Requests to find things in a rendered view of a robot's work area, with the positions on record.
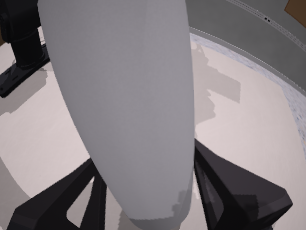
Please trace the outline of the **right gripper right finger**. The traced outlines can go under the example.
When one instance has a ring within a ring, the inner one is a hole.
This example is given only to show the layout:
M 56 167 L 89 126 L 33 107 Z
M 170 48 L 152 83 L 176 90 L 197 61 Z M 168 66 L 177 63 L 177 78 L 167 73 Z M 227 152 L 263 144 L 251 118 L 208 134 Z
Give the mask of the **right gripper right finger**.
M 208 230 L 265 230 L 293 205 L 284 188 L 216 155 L 197 139 L 194 172 Z

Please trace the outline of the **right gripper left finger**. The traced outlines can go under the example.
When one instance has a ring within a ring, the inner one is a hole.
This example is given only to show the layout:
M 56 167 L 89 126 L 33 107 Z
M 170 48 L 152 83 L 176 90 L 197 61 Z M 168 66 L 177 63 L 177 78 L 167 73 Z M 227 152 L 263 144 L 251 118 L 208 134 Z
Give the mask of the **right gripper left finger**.
M 67 211 L 93 177 L 92 191 L 80 229 L 105 230 L 107 185 L 91 158 L 15 208 L 10 221 L 33 230 L 80 230 L 67 219 Z

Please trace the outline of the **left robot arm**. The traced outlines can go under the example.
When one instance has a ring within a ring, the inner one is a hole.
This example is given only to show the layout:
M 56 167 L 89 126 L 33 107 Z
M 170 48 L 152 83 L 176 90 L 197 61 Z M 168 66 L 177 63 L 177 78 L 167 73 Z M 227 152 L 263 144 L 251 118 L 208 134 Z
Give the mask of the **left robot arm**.
M 0 0 L 1 36 L 11 44 L 16 59 L 16 63 L 0 75 L 2 98 L 50 61 L 46 44 L 40 42 L 37 3 L 38 0 Z

